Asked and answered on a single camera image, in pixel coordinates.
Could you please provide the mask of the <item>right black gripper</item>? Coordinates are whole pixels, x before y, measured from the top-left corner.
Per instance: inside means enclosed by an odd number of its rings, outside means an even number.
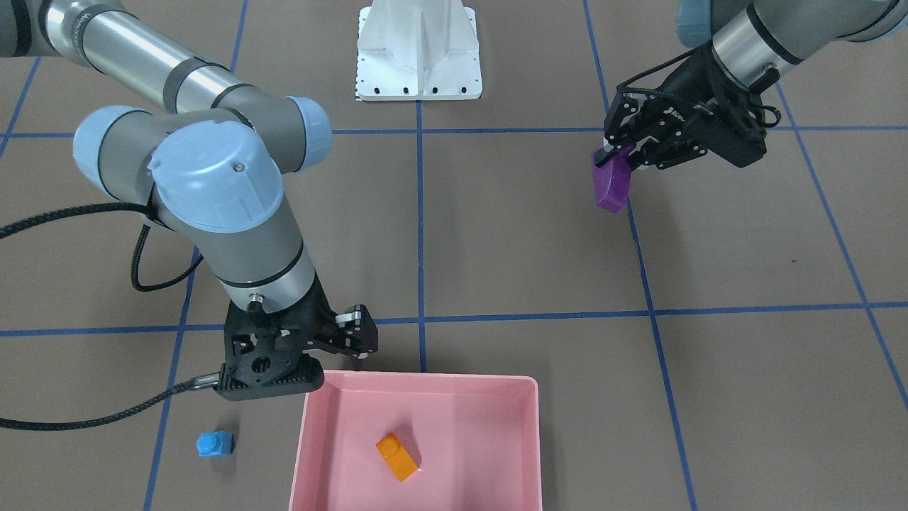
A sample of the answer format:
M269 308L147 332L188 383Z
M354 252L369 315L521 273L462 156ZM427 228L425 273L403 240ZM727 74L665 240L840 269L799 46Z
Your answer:
M324 384L321 362L307 351L367 357L379 350L377 326L363 304L331 313L320 279L285 310L229 304L223 325L225 360L215 391L230 401L314 392Z

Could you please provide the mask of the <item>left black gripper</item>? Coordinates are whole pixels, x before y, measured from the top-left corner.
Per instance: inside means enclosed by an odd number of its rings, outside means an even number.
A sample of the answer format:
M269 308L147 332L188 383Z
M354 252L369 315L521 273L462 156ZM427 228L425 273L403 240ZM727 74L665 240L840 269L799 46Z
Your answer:
M593 168L665 170L708 153L752 165L768 151L774 106L761 94L773 84L771 62L755 83L737 84L710 46L639 72L616 86Z

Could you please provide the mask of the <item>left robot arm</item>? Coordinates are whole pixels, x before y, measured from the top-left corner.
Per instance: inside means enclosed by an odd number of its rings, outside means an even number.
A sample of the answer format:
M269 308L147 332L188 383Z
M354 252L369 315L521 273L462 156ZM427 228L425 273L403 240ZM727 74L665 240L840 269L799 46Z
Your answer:
M712 1L707 41L616 86L601 169L660 169L713 153L739 168L766 153L781 119L762 93L828 43L863 43L906 23L904 1Z

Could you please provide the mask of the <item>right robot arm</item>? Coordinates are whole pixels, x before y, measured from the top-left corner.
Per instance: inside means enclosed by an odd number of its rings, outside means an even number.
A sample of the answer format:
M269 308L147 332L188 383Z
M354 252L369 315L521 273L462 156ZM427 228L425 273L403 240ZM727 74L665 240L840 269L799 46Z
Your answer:
M107 106L72 139L81 173L145 226L192 242L230 305L225 360L175 386L233 401L312 392L312 350L377 351L367 308L332 311L284 190L284 175L321 164L332 127L320 104L273 97L147 26L119 1L4 1L2 55L60 56L162 110Z

